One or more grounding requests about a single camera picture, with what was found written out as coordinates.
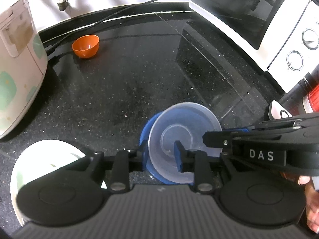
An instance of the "orange bowl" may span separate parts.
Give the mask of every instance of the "orange bowl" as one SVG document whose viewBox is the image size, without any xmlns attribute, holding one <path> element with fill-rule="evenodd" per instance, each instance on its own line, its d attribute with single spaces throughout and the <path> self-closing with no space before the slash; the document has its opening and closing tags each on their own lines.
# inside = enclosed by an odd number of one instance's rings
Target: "orange bowl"
<svg viewBox="0 0 319 239">
<path fill-rule="evenodd" d="M 72 44 L 73 52 L 80 58 L 90 58 L 96 54 L 99 47 L 99 37 L 86 35 L 78 38 Z"/>
</svg>

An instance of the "fingernail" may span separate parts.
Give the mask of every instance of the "fingernail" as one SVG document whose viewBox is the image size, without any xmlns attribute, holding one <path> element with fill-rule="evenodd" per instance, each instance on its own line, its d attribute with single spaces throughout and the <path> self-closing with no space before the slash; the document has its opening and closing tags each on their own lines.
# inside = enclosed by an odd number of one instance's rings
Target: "fingernail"
<svg viewBox="0 0 319 239">
<path fill-rule="evenodd" d="M 306 184 L 310 181 L 310 177 L 307 177 L 307 176 L 300 176 L 299 179 L 298 179 L 298 184 L 301 185 L 301 184 Z"/>
</svg>

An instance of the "microwave oven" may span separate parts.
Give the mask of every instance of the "microwave oven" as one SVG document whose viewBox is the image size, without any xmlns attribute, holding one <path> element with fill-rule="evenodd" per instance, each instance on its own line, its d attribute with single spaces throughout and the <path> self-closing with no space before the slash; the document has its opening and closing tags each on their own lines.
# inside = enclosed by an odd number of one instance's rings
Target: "microwave oven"
<svg viewBox="0 0 319 239">
<path fill-rule="evenodd" d="M 190 0 L 288 93 L 319 64 L 319 6 L 312 0 Z"/>
</svg>

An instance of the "black cable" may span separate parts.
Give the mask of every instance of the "black cable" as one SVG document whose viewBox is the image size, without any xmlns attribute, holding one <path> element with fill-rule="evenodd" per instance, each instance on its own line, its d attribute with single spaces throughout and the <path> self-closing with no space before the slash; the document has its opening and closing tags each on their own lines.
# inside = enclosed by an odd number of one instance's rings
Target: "black cable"
<svg viewBox="0 0 319 239">
<path fill-rule="evenodd" d="M 152 3 L 152 2 L 156 2 L 156 1 L 159 1 L 159 0 L 150 0 L 150 1 L 147 1 L 147 2 L 143 2 L 143 3 L 139 3 L 139 4 L 134 4 L 134 5 L 131 5 L 131 6 L 128 6 L 128 7 L 124 8 L 124 9 L 122 9 L 122 10 L 119 10 L 119 11 L 117 11 L 117 12 L 115 12 L 115 13 L 112 13 L 112 14 L 106 16 L 105 18 L 99 20 L 98 22 L 94 23 L 93 25 L 90 25 L 90 26 L 87 26 L 87 27 L 85 27 L 85 28 L 81 28 L 81 29 L 75 30 L 75 31 L 73 31 L 73 32 L 71 32 L 71 33 L 69 33 L 69 34 L 67 34 L 67 35 L 64 36 L 62 39 L 60 39 L 58 42 L 56 42 L 55 44 L 53 44 L 52 46 L 48 46 L 48 47 L 45 49 L 45 51 L 47 52 L 47 55 L 49 56 L 49 55 L 51 55 L 51 54 L 55 51 L 55 49 L 56 49 L 65 39 L 67 39 L 68 37 L 70 37 L 70 36 L 73 35 L 74 33 L 78 33 L 78 32 L 80 32 L 80 31 L 87 30 L 87 29 L 89 29 L 89 28 L 93 28 L 93 27 L 95 27 L 96 25 L 102 23 L 103 21 L 110 19 L 110 18 L 113 17 L 114 15 L 119 14 L 119 13 L 121 13 L 121 12 L 124 12 L 124 11 L 126 11 L 126 10 L 129 10 L 129 9 L 131 9 L 131 8 L 134 8 L 134 7 L 136 7 L 136 6 L 143 5 L 143 4 L 149 4 L 149 3 Z"/>
</svg>

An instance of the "red object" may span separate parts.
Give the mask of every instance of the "red object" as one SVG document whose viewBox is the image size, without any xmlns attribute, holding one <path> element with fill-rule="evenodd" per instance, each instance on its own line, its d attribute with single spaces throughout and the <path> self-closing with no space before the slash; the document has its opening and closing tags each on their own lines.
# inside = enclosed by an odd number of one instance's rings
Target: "red object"
<svg viewBox="0 0 319 239">
<path fill-rule="evenodd" d="M 78 38 L 72 44 L 73 52 L 80 58 L 90 58 L 96 54 L 99 48 L 99 37 L 86 35 Z"/>
<path fill-rule="evenodd" d="M 319 84 L 303 98 L 306 113 L 319 112 Z"/>
</svg>

